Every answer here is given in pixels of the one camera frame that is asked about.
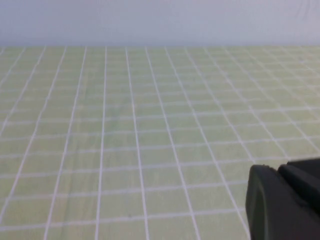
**cutting mat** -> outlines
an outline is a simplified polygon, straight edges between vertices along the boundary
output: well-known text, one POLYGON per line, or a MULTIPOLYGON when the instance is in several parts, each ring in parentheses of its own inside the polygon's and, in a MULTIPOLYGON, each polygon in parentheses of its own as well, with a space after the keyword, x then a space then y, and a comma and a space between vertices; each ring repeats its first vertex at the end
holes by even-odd
POLYGON ((246 240, 248 171, 320 154, 320 47, 3 47, 0 239, 246 240))

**white wall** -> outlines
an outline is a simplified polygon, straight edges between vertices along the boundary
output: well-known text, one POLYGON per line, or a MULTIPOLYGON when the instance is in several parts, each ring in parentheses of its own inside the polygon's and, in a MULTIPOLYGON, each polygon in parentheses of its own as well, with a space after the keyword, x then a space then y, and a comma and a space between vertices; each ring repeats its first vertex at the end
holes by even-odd
POLYGON ((320 44, 320 0, 304 17, 308 1, 1 0, 0 44, 320 44))

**black object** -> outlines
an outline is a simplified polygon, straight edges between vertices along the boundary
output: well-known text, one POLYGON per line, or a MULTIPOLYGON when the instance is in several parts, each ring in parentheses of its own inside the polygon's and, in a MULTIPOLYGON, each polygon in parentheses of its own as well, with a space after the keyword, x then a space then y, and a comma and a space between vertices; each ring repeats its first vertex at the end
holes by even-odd
POLYGON ((320 240, 320 158, 253 165, 245 209, 251 240, 320 240))

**table surface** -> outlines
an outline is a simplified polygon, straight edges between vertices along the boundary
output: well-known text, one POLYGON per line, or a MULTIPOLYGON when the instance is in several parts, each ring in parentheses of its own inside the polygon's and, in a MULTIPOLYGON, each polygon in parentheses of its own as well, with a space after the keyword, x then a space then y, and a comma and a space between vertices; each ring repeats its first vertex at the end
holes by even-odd
POLYGON ((250 166, 320 154, 320 47, 3 47, 0 122, 0 239, 247 240, 250 166))

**black plastic object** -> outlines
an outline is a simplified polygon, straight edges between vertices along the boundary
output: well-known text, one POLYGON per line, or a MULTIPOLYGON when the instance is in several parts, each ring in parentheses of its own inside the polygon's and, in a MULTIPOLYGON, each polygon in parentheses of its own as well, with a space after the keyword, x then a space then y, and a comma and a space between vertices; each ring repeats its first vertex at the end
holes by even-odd
POLYGON ((253 165, 245 209, 251 240, 320 240, 320 159, 253 165))

